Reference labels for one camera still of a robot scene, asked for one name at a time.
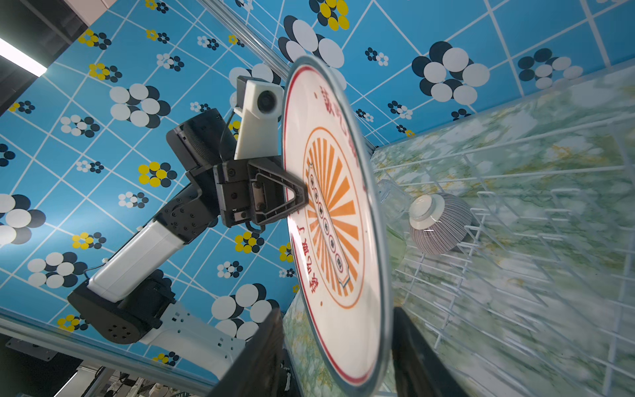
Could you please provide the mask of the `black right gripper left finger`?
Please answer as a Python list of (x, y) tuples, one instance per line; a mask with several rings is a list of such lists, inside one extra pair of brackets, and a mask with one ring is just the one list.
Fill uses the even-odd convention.
[(273, 309), (208, 397), (278, 396), (283, 342), (281, 312)]

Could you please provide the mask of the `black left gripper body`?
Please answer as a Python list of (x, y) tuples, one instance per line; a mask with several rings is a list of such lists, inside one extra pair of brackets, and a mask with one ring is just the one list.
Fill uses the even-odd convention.
[(217, 109), (178, 125), (166, 140), (190, 181), (165, 205), (167, 228), (257, 226), (250, 222), (248, 160), (234, 159), (237, 139)]

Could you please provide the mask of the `white plate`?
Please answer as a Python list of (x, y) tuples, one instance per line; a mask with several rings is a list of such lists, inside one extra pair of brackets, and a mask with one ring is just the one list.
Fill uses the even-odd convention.
[(327, 370), (348, 396), (371, 396), (392, 336), (390, 261), (367, 142), (335, 73), (313, 56), (290, 71), (283, 164), (308, 203), (288, 218), (304, 306)]

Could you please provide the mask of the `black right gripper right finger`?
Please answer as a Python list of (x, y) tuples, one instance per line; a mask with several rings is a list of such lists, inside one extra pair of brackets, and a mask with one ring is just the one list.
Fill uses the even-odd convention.
[(468, 397), (403, 308), (394, 308), (393, 321), (397, 395)]

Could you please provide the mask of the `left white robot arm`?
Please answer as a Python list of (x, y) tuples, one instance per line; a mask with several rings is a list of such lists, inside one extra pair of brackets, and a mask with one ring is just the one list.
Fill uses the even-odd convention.
[(167, 133), (188, 185), (68, 298), (110, 342), (173, 349), (217, 377), (230, 370), (244, 342), (193, 316), (160, 267), (220, 223), (260, 234), (308, 201), (306, 187), (282, 165), (279, 116), (239, 114), (237, 135), (216, 110)]

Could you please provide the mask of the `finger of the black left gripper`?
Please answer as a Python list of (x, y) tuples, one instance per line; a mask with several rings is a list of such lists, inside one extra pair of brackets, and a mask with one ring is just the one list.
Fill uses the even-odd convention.
[(248, 160), (247, 171), (251, 194), (250, 222), (254, 225), (277, 222), (309, 203), (307, 185), (287, 172), (281, 157)]

